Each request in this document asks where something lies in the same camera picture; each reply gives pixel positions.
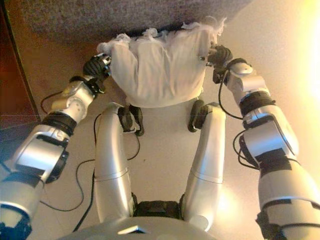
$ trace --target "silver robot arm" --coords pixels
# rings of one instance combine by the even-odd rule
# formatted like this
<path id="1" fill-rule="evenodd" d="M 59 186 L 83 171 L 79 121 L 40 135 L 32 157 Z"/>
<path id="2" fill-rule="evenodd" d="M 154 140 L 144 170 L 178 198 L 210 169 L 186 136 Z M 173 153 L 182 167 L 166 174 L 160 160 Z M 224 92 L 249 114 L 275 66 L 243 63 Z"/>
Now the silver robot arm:
<path id="1" fill-rule="evenodd" d="M 94 56 L 83 68 L 84 77 L 70 80 L 51 111 L 37 125 L 12 157 L 14 171 L 0 183 L 0 238 L 26 239 L 32 231 L 45 183 L 57 180 L 69 153 L 66 147 L 76 125 L 86 117 L 87 109 L 109 75 L 111 59 Z"/>
<path id="2" fill-rule="evenodd" d="M 264 79 L 242 58 L 216 48 L 213 81 L 233 93 L 245 131 L 239 144 L 246 160 L 260 170 L 261 212 L 256 222 L 269 240 L 314 240 L 320 237 L 320 193 L 299 164 L 299 144 Z"/>

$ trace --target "white fabric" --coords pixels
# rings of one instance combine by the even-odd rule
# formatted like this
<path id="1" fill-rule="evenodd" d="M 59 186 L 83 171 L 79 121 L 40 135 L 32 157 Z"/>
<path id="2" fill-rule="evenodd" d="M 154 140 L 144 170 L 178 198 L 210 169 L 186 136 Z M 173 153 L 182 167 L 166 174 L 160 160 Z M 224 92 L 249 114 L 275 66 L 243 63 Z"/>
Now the white fabric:
<path id="1" fill-rule="evenodd" d="M 111 56 L 111 75 L 127 95 L 130 104 L 157 108 L 186 102 L 202 92 L 211 42 L 223 30 L 201 23 L 183 24 L 179 31 L 158 33 L 149 28 L 141 37 L 122 33 L 100 43 L 98 53 Z"/>

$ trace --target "black cable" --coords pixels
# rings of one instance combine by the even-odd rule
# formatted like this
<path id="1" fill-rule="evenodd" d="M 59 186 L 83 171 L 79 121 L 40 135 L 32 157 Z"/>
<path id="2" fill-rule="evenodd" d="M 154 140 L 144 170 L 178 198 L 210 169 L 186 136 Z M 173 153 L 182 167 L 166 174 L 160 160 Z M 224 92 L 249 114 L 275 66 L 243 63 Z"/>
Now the black cable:
<path id="1" fill-rule="evenodd" d="M 246 130 L 243 130 L 243 131 L 239 132 L 239 133 L 234 137 L 234 139 L 233 139 L 233 141 L 232 141 L 232 147 L 233 147 L 234 152 L 235 152 L 240 158 L 242 158 L 242 159 L 244 159 L 244 160 L 247 160 L 244 156 L 242 156 L 241 154 L 239 154 L 238 151 L 237 151 L 237 149 L 236 149 L 236 140 L 237 140 L 237 138 L 238 138 L 241 134 L 243 134 L 245 131 L 246 131 Z"/>
<path id="2" fill-rule="evenodd" d="M 243 117 L 235 116 L 235 115 L 229 113 L 229 112 L 223 107 L 223 105 L 222 105 L 222 103 L 221 103 L 221 91 L 222 91 L 222 86 L 223 86 L 223 84 L 224 84 L 226 75 L 227 75 L 227 72 L 225 73 L 225 75 L 224 75 L 224 77 L 223 77 L 223 79 L 222 79 L 222 81 L 221 81 L 221 83 L 220 83 L 220 87 L 219 87 L 219 92 L 218 92 L 219 105 L 220 105 L 221 109 L 222 109 L 227 115 L 229 115 L 230 117 L 233 117 L 233 118 L 239 119 L 239 120 L 243 120 L 243 119 L 244 119 Z"/>
<path id="3" fill-rule="evenodd" d="M 259 168 L 256 168 L 255 166 L 252 166 L 252 165 L 248 165 L 248 164 L 245 164 L 243 162 L 240 161 L 240 153 L 241 153 L 241 149 L 239 149 L 239 153 L 238 153 L 238 162 L 242 165 L 242 166 L 245 166 L 247 168 L 251 168 L 251 169 L 255 169 L 255 170 L 259 170 Z"/>
<path id="4" fill-rule="evenodd" d="M 42 203 L 43 205 L 46 205 L 47 207 L 53 209 L 53 210 L 57 210 L 57 211 L 60 211 L 60 212 L 71 212 L 73 210 L 76 210 L 78 207 L 80 207 L 80 205 L 84 202 L 84 191 L 80 185 L 80 182 L 79 182 L 79 178 L 78 178 L 78 171 L 79 171 L 79 168 L 82 164 L 85 164 L 85 163 L 88 163 L 88 162 L 92 162 L 94 161 L 94 159 L 90 159 L 90 160 L 86 160 L 86 161 L 83 161 L 81 163 L 78 164 L 78 166 L 76 167 L 76 171 L 75 171 L 75 179 L 76 179 L 76 184 L 77 186 L 79 187 L 80 191 L 81 191 L 81 201 L 79 202 L 79 204 L 77 204 L 75 207 L 73 208 L 70 208 L 70 209 L 60 209 L 60 208 L 56 208 L 54 206 L 51 206 L 49 205 L 48 203 L 44 202 L 44 201 L 40 201 L 40 203 Z"/>
<path id="5" fill-rule="evenodd" d="M 140 140 L 139 140 L 139 137 L 136 134 L 135 134 L 135 137 L 136 137 L 136 140 L 138 142 L 138 149 L 137 149 L 135 155 L 133 155 L 133 157 L 130 157 L 130 158 L 127 159 L 128 161 L 134 159 L 136 156 L 138 156 L 138 154 L 140 152 Z"/>
<path id="6" fill-rule="evenodd" d="M 83 216 L 81 217 L 80 221 L 78 222 L 78 224 L 75 226 L 75 228 L 73 229 L 72 232 L 75 232 L 79 229 L 79 227 L 81 226 L 82 222 L 85 220 L 86 216 L 88 215 L 92 204 L 94 203 L 94 189 L 95 189 L 95 170 L 93 170 L 92 173 L 92 182 L 91 182 L 91 198 L 90 198 L 90 204 L 88 206 L 88 208 L 86 209 L 86 211 L 84 212 Z"/>
<path id="7" fill-rule="evenodd" d="M 98 117 L 101 116 L 101 115 L 102 114 L 100 113 L 98 116 L 96 116 L 95 119 L 94 119 L 94 123 L 93 123 L 93 133 L 94 133 L 94 144 L 95 145 L 97 144 L 96 122 L 98 120 Z M 138 156 L 138 154 L 140 152 L 140 147 L 141 147 L 140 140 L 139 140 L 139 137 L 136 134 L 135 134 L 135 137 L 136 137 L 136 140 L 137 140 L 137 143 L 138 143 L 138 149 L 137 149 L 136 153 L 132 157 L 127 159 L 128 161 L 134 159 L 136 156 Z"/>
<path id="8" fill-rule="evenodd" d="M 94 122 L 93 122 L 93 133 L 94 133 L 94 145 L 97 145 L 97 134 L 96 134 L 96 122 L 97 122 L 97 119 L 98 117 L 101 116 L 101 113 L 98 114 L 95 119 L 94 119 Z M 84 214 L 82 215 L 81 219 L 79 220 L 79 222 L 77 223 L 77 225 L 75 226 L 75 228 L 73 229 L 72 232 L 75 232 L 77 231 L 81 224 L 83 223 L 83 221 L 85 220 L 86 216 L 88 215 L 91 207 L 92 207 L 92 204 L 94 202 L 94 189 L 95 189 L 95 169 L 93 169 L 93 173 L 92 173 L 92 180 L 91 180 L 91 197 L 90 197 L 90 203 L 89 203 L 89 206 L 87 207 L 87 209 L 85 210 Z"/>
<path id="9" fill-rule="evenodd" d="M 94 134 L 94 145 L 97 145 L 97 134 L 96 134 L 96 122 L 98 120 L 98 117 L 100 117 L 102 113 L 98 114 L 93 122 L 93 134 Z"/>
<path id="10" fill-rule="evenodd" d="M 247 161 L 247 159 L 246 159 L 244 156 L 241 155 L 241 152 L 242 152 L 241 148 L 239 149 L 239 151 L 237 151 L 237 149 L 236 149 L 236 140 L 237 140 L 237 138 L 238 138 L 241 134 L 243 134 L 245 131 L 246 131 L 246 130 L 243 130 L 243 131 L 239 132 L 239 133 L 234 137 L 234 139 L 233 139 L 233 141 L 232 141 L 233 150 L 234 150 L 234 152 L 238 155 L 238 162 L 239 162 L 242 166 L 245 166 L 245 167 L 248 167 L 248 168 L 251 168 L 251 169 L 255 169 L 255 170 L 259 170 L 259 169 L 256 168 L 255 166 L 248 165 L 248 164 L 245 164 L 245 163 L 243 163 L 243 162 L 240 161 L 240 158 L 242 158 L 242 159 L 244 159 L 244 160 L 246 160 L 246 161 Z"/>
<path id="11" fill-rule="evenodd" d="M 44 102 L 45 102 L 45 100 L 47 100 L 47 99 L 49 99 L 49 98 L 51 98 L 51 97 L 53 97 L 53 96 L 56 96 L 56 95 L 58 95 L 58 94 L 60 94 L 60 93 L 62 93 L 63 91 L 59 91 L 59 92 L 55 92 L 55 93 L 53 93 L 53 94 L 50 94 L 49 96 L 46 96 L 44 99 L 42 99 L 41 100 L 41 102 L 40 102 L 40 107 L 41 107 L 41 109 L 42 109 L 42 111 L 45 113 L 45 114 L 48 114 L 48 112 L 45 110 L 45 108 L 44 108 Z"/>
<path id="12" fill-rule="evenodd" d="M 1 165 L 1 166 L 3 167 L 3 169 L 6 170 L 8 173 L 11 173 L 11 172 L 12 172 L 11 169 L 10 169 L 7 165 L 5 165 L 4 162 L 0 162 L 0 165 Z"/>

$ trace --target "gray fabric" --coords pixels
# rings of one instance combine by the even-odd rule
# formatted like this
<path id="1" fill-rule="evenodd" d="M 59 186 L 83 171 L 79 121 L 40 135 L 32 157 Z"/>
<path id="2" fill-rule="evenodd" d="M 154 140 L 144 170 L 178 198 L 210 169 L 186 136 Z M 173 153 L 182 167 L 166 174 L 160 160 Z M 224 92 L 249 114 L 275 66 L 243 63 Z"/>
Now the gray fabric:
<path id="1" fill-rule="evenodd" d="M 34 32 L 59 42 L 102 42 L 147 28 L 176 30 L 205 16 L 232 19 L 252 0 L 21 0 Z"/>

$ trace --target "beige floor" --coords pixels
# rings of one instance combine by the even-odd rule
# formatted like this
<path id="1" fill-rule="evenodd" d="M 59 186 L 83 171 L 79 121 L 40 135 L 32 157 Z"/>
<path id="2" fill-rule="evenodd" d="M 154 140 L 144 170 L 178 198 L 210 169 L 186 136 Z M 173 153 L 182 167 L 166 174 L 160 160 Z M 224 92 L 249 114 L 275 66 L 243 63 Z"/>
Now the beige floor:
<path id="1" fill-rule="evenodd" d="M 298 56 L 297 28 L 302 1 L 256 0 L 226 26 L 220 43 L 229 47 L 235 57 L 246 58 L 264 76 L 277 104 L 283 109 L 300 141 L 300 161 L 320 187 L 320 100 L 309 91 L 310 81 L 303 79 Z M 63 89 L 74 74 L 80 74 L 83 63 L 95 54 L 96 42 L 61 44 L 31 33 L 12 1 L 7 3 L 16 42 L 26 77 L 35 102 Z M 206 103 L 217 101 L 218 86 L 212 83 L 213 70 L 205 76 Z M 60 208 L 70 208 L 80 200 L 76 188 L 75 168 L 81 161 L 94 157 L 93 120 L 107 102 L 123 103 L 125 96 L 112 81 L 106 83 L 107 93 L 90 106 L 87 118 L 75 130 L 67 148 L 68 163 L 61 178 L 45 187 L 43 200 Z M 224 90 L 222 101 L 233 113 L 240 114 L 232 95 Z M 199 132 L 186 128 L 192 102 L 158 109 L 143 109 L 145 135 L 140 138 L 141 151 L 129 162 L 132 191 L 139 201 L 178 200 L 184 192 L 188 172 L 197 148 Z M 210 233 L 219 240 L 263 239 L 255 219 L 259 210 L 258 179 L 254 170 L 241 167 L 232 150 L 232 139 L 243 128 L 236 119 L 226 120 L 226 148 L 223 195 L 216 223 Z M 136 150 L 136 140 L 125 136 L 127 155 Z M 85 192 L 84 204 L 73 212 L 53 211 L 42 204 L 32 222 L 30 240 L 53 240 L 69 234 L 89 204 L 93 163 L 80 169 L 80 183 Z M 99 222 L 96 206 L 82 228 Z"/>

